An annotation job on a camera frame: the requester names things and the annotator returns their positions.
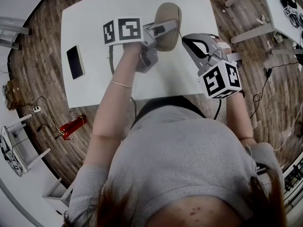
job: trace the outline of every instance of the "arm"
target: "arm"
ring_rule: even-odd
[[[227,126],[242,145],[255,145],[253,128],[247,113],[242,93],[235,93],[226,99]]]
[[[141,45],[131,43],[115,70],[113,81],[132,86]],[[83,165],[97,165],[109,169],[121,143],[132,89],[113,82],[107,87],[95,117],[87,156]]]

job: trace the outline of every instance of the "wooden floor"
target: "wooden floor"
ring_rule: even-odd
[[[50,112],[47,110],[44,100],[40,99],[38,104],[54,117],[57,125],[61,126],[81,113],[87,115],[88,123],[71,135],[73,142],[86,152],[98,106],[68,108],[61,68],[62,10],[78,1],[80,0],[46,0],[29,21],[28,27],[32,28],[33,34],[20,37],[19,42],[22,44],[23,50],[14,51],[10,62],[12,75],[20,84],[24,101],[36,103],[40,96],[44,96],[49,104]],[[231,8],[224,7],[225,1],[211,0],[223,40],[229,41],[231,37],[259,26],[256,18],[260,18],[262,14],[269,18],[264,0],[239,0]],[[252,97],[261,92],[266,80],[264,69],[296,62],[293,55],[270,55],[267,41],[270,41],[275,49],[292,47],[290,41],[279,45],[274,43],[272,35],[270,33],[259,36],[232,46],[234,50],[242,54],[243,67],[240,68],[240,74],[250,115],[257,106],[257,103],[252,101]],[[274,148],[281,146],[303,101],[302,86],[302,74],[297,65],[273,70],[272,76],[265,86],[259,109],[251,119],[257,141],[269,142]],[[187,98],[196,104],[207,117],[214,117],[218,102],[206,100],[204,95],[188,96]],[[144,101],[138,101],[138,108],[140,109],[144,103]],[[29,109],[31,107],[24,107],[21,110],[22,114],[29,113]],[[226,121],[225,110],[224,102],[218,117],[222,122]],[[130,103],[125,134],[133,120],[134,106]],[[303,149],[302,138],[296,136],[301,131],[298,121],[286,144],[276,152],[282,167],[290,164]],[[34,133],[42,123],[47,123],[54,129],[54,126],[42,113],[34,114],[27,124]],[[69,185],[75,178],[85,156],[70,142],[62,139],[55,140],[56,135],[44,126],[40,132],[30,137],[41,151],[48,147],[52,149],[45,159]]]

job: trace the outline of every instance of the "beige pad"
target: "beige pad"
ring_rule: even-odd
[[[171,2],[163,3],[158,8],[154,23],[162,23],[172,19],[176,19],[179,22],[179,27],[156,39],[158,51],[172,51],[176,47],[182,20],[181,9],[176,4]]]

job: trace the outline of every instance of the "skin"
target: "skin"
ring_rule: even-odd
[[[115,70],[113,81],[132,86],[142,48],[138,43],[126,46]],[[132,90],[110,83],[98,108],[91,141],[83,165],[110,169],[125,126]],[[227,98],[227,126],[242,145],[256,144],[242,93]],[[241,218],[224,201],[211,196],[190,196],[165,206],[146,223],[147,227],[238,227]]]

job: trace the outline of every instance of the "smartphone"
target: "smartphone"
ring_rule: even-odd
[[[77,79],[81,77],[83,75],[83,66],[77,45],[67,51],[67,59],[70,65],[72,78]]]

